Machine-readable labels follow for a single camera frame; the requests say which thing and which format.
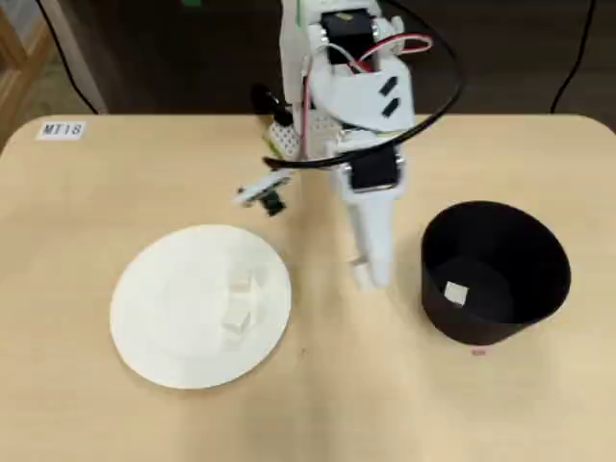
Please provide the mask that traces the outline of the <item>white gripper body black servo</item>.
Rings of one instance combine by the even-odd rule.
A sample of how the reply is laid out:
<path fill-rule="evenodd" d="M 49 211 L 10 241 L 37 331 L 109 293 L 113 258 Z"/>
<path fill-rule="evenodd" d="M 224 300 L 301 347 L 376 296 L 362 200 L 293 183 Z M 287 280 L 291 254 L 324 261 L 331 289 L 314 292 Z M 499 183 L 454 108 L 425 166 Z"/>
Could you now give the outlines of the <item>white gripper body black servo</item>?
<path fill-rule="evenodd" d="M 396 200 L 405 192 L 406 164 L 397 147 L 377 144 L 366 156 L 331 168 L 331 186 L 344 201 Z"/>

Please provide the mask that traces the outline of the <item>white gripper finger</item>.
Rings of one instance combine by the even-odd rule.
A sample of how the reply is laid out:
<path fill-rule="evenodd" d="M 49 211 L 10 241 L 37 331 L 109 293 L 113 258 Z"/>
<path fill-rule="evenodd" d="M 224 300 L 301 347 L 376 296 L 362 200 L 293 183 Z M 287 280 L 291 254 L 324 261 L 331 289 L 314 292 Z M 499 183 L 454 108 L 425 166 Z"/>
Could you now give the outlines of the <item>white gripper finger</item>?
<path fill-rule="evenodd" d="M 370 273 L 370 266 L 366 262 L 353 262 L 351 264 L 353 277 L 361 291 L 370 291 L 374 288 Z"/>
<path fill-rule="evenodd" d="M 359 255 L 370 266 L 375 288 L 389 284 L 393 267 L 393 202 L 368 199 L 347 207 Z"/>

